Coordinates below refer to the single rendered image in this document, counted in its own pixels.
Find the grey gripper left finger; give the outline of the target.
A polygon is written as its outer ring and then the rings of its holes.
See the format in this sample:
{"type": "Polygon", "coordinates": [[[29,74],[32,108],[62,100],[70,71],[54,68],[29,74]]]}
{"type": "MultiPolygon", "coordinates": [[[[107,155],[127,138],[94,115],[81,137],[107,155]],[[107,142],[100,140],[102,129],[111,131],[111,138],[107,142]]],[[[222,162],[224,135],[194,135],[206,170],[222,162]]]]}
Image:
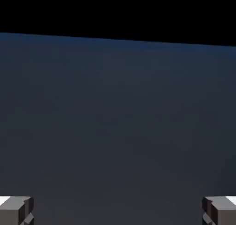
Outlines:
{"type": "Polygon", "coordinates": [[[34,198],[0,196],[0,225],[34,225],[34,198]]]}

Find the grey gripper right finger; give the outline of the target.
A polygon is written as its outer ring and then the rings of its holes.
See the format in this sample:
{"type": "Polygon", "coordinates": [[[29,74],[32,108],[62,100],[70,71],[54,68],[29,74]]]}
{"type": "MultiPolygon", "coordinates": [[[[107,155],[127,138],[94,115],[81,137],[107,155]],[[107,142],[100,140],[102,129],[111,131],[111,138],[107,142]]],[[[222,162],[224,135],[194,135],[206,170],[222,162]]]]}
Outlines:
{"type": "Polygon", "coordinates": [[[202,211],[202,225],[236,225],[236,196],[205,196],[202,211]]]}

